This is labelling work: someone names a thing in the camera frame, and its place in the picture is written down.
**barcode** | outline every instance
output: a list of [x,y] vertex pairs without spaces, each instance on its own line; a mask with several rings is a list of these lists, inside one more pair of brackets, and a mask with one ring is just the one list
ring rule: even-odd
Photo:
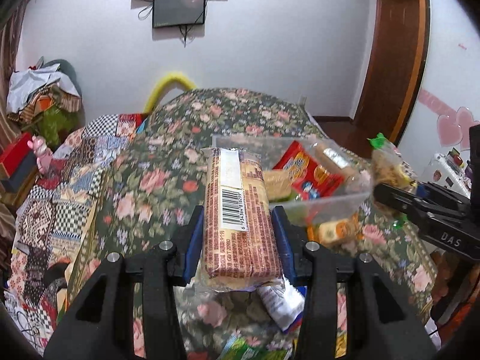
[[221,227],[247,231],[243,191],[221,187]]

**pile of clothes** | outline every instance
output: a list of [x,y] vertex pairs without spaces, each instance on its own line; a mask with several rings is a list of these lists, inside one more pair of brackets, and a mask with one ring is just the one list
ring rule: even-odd
[[65,60],[54,60],[15,72],[10,78],[7,112],[22,131],[45,137],[56,149],[78,127],[82,95],[75,70]]

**pink heart sticker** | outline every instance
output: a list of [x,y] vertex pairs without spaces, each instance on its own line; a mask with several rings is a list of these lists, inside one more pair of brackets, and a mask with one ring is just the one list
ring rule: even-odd
[[442,146],[455,146],[462,141],[462,129],[448,115],[440,115],[437,119],[437,132]]
[[469,129],[472,126],[480,124],[479,121],[473,120],[472,112],[467,107],[460,107],[457,111],[457,124],[462,130],[462,141],[460,142],[460,151],[470,149]]

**green fabric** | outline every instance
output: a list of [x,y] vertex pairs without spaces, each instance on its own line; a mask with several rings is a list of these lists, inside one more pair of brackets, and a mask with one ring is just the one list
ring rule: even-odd
[[[132,255],[171,237],[187,223],[195,205],[203,203],[206,161],[200,150],[212,134],[324,137],[299,106],[246,90],[186,92],[148,117],[145,130],[114,161],[104,177],[95,218],[82,243],[68,287],[69,304],[100,261],[110,252]],[[368,164],[356,157],[358,167]],[[405,283],[424,320],[431,306],[434,268],[414,227],[398,228],[368,200],[359,219],[363,236],[342,252],[370,251],[393,280]],[[186,350],[216,359],[234,332],[270,350],[291,346],[298,331],[283,334],[256,292],[201,292],[193,284],[174,289]],[[345,288],[337,295],[345,304]],[[199,310],[222,307],[220,325],[213,327]],[[339,308],[339,315],[346,313]],[[135,288],[135,347],[143,336],[140,288]],[[346,345],[346,324],[337,329],[337,352]]]
[[62,143],[59,135],[65,138],[77,125],[76,112],[67,112],[54,104],[40,114],[34,129],[37,135],[45,138],[46,145],[54,150]]

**metal screw head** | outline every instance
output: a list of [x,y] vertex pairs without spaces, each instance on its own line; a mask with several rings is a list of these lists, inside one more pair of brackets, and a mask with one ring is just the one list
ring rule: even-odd
[[173,247],[173,242],[172,241],[169,241],[168,239],[165,240],[165,241],[162,241],[158,244],[158,247],[160,249],[162,249],[163,251],[168,251],[170,249],[172,249]]
[[117,252],[115,252],[115,251],[111,252],[111,253],[106,257],[106,259],[107,259],[108,261],[110,261],[111,263],[114,263],[114,262],[118,261],[119,258],[120,258],[120,255],[119,255]]
[[370,263],[374,259],[370,253],[360,253],[360,256],[358,256],[358,258],[360,258],[360,260],[364,263]]
[[317,251],[318,249],[320,249],[320,245],[315,242],[315,241],[308,241],[306,244],[305,244],[305,247],[309,250],[309,251]]

